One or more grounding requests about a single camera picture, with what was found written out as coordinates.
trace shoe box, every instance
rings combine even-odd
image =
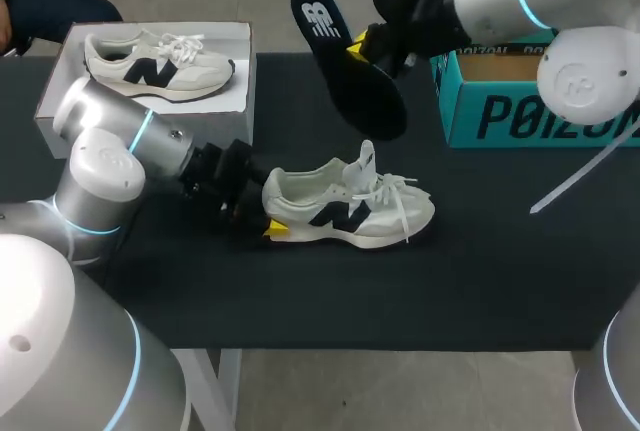
[[[431,60],[450,147],[603,147],[640,117],[636,102],[615,119],[597,126],[578,126],[558,118],[538,93],[542,57],[537,54],[454,51]],[[626,146],[640,146],[640,133],[636,134],[639,136],[627,140]]]
[[[134,98],[136,101],[190,129],[196,145],[213,143],[227,148],[235,139],[252,144],[256,59],[253,30],[241,22],[155,22],[102,23],[74,25],[58,53],[49,81],[40,98],[35,120],[55,158],[67,158],[69,145],[53,131],[53,117],[69,87],[82,76],[89,76],[84,62],[84,41],[95,34],[105,40],[127,40],[143,29],[161,36],[204,35],[206,50],[231,58],[235,73],[224,92],[200,101],[171,103],[159,97]]]

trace black tablecloth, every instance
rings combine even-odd
[[[52,60],[0,63],[0,199],[55,189],[32,122]],[[311,56],[258,59],[255,151],[308,170],[353,160]],[[417,246],[248,247],[207,234],[179,197],[141,209],[107,290],[171,347],[545,350],[590,347],[635,287],[638,152],[621,150],[538,216],[531,205],[595,150],[454,150],[427,66],[400,83],[409,130],[376,143],[381,172],[418,178],[437,221]]]

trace new balance logo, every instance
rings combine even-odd
[[[333,26],[333,18],[322,3],[304,3],[302,12],[309,24],[313,25],[313,34],[326,38],[341,38],[338,30]]]
[[[349,216],[349,203],[335,202],[327,204],[309,224],[321,227],[333,223],[333,229],[355,233],[370,214],[371,210],[364,201],[351,216]]]
[[[158,72],[158,65],[155,59],[140,58],[129,68],[124,80],[128,83],[139,84],[144,78],[145,84],[149,86],[166,88],[177,72],[178,68],[171,61],[167,61]]]

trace white shoelace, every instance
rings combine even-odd
[[[176,36],[165,33],[162,35],[160,43],[158,43],[160,56],[183,63],[193,63],[198,53],[204,48],[204,45],[200,41],[203,38],[204,34]]]
[[[369,185],[369,192],[365,194],[356,194],[353,199],[357,201],[372,200],[374,203],[380,203],[387,206],[389,199],[393,197],[402,221],[405,240],[409,242],[409,222],[407,221],[407,213],[402,205],[402,197],[399,188],[406,186],[407,182],[417,182],[417,179],[409,179],[403,176],[395,176],[393,174],[378,175],[378,179]]]

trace insole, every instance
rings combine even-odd
[[[291,11],[344,119],[373,139],[401,136],[407,128],[402,96],[390,76],[347,51],[353,39],[335,1],[291,0]]]

